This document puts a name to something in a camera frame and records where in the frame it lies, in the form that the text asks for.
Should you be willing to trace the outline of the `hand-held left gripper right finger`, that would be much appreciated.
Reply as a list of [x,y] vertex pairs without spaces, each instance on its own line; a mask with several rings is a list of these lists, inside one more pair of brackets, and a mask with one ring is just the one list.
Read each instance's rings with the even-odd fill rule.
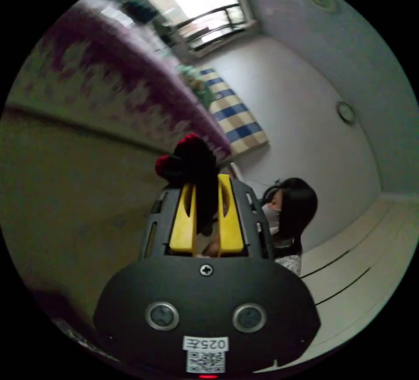
[[218,203],[218,256],[240,254],[244,241],[231,178],[227,174],[218,175]]

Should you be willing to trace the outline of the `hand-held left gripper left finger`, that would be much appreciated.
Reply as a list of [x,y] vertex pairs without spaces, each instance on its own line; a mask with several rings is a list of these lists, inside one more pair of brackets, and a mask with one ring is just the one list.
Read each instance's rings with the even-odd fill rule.
[[196,221],[196,186],[187,184],[181,190],[172,226],[169,248],[173,253],[196,252]]

